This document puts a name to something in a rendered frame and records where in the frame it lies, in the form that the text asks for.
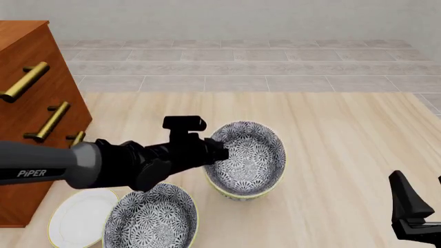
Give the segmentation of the red-brown wooden cabinet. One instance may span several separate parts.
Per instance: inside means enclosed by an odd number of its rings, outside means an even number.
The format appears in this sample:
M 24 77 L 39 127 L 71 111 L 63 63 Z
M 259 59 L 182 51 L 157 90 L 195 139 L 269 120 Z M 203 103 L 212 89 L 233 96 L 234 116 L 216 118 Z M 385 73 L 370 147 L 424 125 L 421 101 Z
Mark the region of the red-brown wooden cabinet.
M 91 114 L 52 36 L 47 21 L 0 20 L 0 92 L 25 75 L 25 66 L 50 66 L 14 103 L 0 99 L 0 141 L 68 148 L 68 135 L 86 130 Z M 67 101 L 70 109 L 47 139 L 38 143 L 23 134 L 38 132 L 51 112 L 47 107 Z M 54 181 L 0 185 L 0 228 L 26 227 Z

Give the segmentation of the black-and-white patterned bowl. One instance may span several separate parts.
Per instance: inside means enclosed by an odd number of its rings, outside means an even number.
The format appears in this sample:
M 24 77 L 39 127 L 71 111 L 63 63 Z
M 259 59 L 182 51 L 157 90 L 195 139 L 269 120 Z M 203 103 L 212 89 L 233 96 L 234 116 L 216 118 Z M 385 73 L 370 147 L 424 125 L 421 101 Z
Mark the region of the black-and-white patterned bowl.
M 251 196 L 269 189 L 284 172 L 283 142 L 269 127 L 253 121 L 234 121 L 211 138 L 229 150 L 226 161 L 203 167 L 209 178 L 226 192 Z
M 271 192 L 273 189 L 275 189 L 278 184 L 283 181 L 283 177 L 285 175 L 285 173 L 283 172 L 277 179 L 277 181 L 274 183 L 274 185 L 272 185 L 269 189 L 265 190 L 264 192 L 261 192 L 259 194 L 254 194 L 251 196 L 239 196 L 239 195 L 235 195 L 235 194 L 231 194 L 229 192 L 226 192 L 224 189 L 221 189 L 220 187 L 218 187 L 208 176 L 208 174 L 206 172 L 203 172 L 207 182 L 222 196 L 230 199 L 230 200 L 235 200 L 235 201 L 239 201 L 239 202 L 245 202 L 245 201 L 249 201 L 249 200 L 255 200 L 257 198 L 261 198 L 265 195 L 267 195 L 269 192 Z
M 190 248 L 198 225 L 193 198 L 178 185 L 159 183 L 119 200 L 104 225 L 102 248 Z

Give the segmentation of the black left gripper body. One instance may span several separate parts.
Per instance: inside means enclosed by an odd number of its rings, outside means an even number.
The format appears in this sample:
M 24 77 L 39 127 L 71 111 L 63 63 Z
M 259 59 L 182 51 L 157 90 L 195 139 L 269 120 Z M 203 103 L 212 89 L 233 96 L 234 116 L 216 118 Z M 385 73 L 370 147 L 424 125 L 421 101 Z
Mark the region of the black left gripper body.
M 213 165 L 216 161 L 223 160 L 223 143 L 212 138 L 204 138 L 196 142 L 194 152 L 194 167 Z

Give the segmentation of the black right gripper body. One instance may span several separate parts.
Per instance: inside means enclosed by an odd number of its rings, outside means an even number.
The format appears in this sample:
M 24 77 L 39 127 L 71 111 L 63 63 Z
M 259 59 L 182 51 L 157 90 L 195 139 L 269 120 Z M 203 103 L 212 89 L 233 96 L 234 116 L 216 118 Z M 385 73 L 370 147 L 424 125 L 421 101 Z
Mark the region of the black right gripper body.
M 441 245 L 441 221 L 427 222 L 423 218 L 391 218 L 391 226 L 399 240 Z

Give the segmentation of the white plate with yellow rim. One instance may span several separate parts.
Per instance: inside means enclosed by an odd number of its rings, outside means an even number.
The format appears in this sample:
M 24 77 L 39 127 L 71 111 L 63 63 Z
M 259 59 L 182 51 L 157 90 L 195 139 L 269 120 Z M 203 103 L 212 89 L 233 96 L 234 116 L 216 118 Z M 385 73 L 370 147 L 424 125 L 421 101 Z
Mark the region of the white plate with yellow rim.
M 110 189 L 84 189 L 52 214 L 48 240 L 55 248 L 88 248 L 101 241 L 104 226 L 119 197 Z

